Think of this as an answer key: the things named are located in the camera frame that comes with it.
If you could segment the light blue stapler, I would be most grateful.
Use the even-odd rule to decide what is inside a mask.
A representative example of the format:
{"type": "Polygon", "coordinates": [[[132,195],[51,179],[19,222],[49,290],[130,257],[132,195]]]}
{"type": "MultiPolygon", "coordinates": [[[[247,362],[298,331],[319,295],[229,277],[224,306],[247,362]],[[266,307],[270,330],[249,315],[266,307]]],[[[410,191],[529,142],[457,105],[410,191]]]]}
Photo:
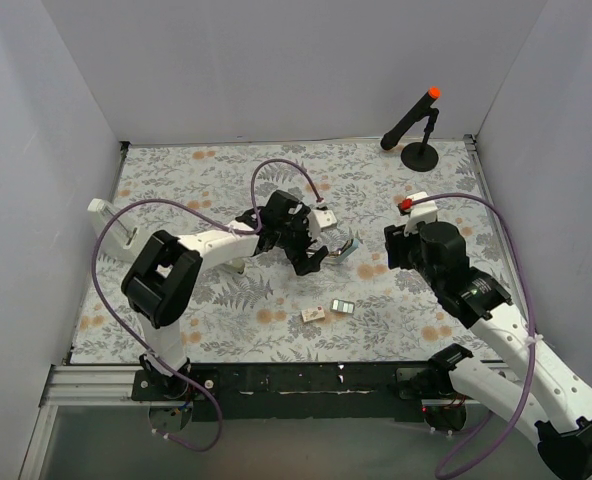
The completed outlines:
{"type": "Polygon", "coordinates": [[[342,247],[330,251],[327,257],[332,264],[338,265],[345,262],[360,246],[360,241],[352,237],[348,239],[342,247]]]}

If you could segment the staple tray with staples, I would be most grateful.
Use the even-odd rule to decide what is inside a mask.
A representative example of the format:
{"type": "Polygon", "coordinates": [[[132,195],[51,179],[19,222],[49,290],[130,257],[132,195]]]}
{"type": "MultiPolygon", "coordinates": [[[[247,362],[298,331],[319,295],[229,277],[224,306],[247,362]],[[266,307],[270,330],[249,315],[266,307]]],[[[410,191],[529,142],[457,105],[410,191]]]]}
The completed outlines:
{"type": "Polygon", "coordinates": [[[352,315],[355,310],[355,304],[345,300],[334,299],[331,302],[330,310],[335,313],[352,315]]]}

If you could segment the staple box sleeve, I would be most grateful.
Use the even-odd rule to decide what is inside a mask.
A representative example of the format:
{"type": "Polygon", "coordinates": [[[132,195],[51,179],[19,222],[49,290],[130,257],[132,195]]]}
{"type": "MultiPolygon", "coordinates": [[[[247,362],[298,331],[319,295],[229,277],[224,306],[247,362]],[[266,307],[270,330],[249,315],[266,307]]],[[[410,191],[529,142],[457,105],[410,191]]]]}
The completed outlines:
{"type": "Polygon", "coordinates": [[[301,318],[304,323],[321,321],[325,317],[325,309],[321,305],[309,307],[301,311],[301,318]]]}

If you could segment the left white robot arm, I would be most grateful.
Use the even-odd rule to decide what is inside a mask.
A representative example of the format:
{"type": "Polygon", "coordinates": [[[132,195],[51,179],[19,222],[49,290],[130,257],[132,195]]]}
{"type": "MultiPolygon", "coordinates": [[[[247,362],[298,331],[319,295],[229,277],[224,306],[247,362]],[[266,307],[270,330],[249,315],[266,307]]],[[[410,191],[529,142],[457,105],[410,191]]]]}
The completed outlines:
{"type": "Polygon", "coordinates": [[[283,250],[298,276],[317,272],[328,248],[313,253],[308,249],[322,230],[335,223],[331,210],[309,207],[277,190],[264,206],[245,211],[222,229],[180,236],[165,230],[152,234],[123,279],[121,291],[143,327],[144,360],[157,371],[156,390],[169,400],[188,390],[179,319],[200,274],[274,248],[283,250]]]}

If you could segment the beige stapler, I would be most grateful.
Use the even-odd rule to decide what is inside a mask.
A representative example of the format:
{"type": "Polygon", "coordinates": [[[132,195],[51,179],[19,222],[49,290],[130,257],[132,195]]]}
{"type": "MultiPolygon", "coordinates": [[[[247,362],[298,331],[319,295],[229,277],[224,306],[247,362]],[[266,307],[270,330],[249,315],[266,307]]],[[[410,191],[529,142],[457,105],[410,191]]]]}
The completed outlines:
{"type": "Polygon", "coordinates": [[[245,261],[243,259],[231,260],[224,263],[222,268],[229,273],[242,275],[245,272],[245,261]]]}

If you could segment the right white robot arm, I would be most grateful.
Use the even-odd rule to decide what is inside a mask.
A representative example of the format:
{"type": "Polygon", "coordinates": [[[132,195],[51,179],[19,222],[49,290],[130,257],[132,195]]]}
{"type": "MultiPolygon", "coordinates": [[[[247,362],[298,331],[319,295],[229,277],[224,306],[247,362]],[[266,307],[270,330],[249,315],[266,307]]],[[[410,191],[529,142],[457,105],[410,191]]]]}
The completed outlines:
{"type": "Polygon", "coordinates": [[[454,344],[431,358],[430,389],[445,398],[463,393],[506,420],[558,478],[592,478],[592,387],[530,331],[510,294],[471,266],[458,229],[442,221],[416,230],[388,226],[384,237],[389,267],[418,272],[442,308],[520,380],[500,376],[454,344]]]}

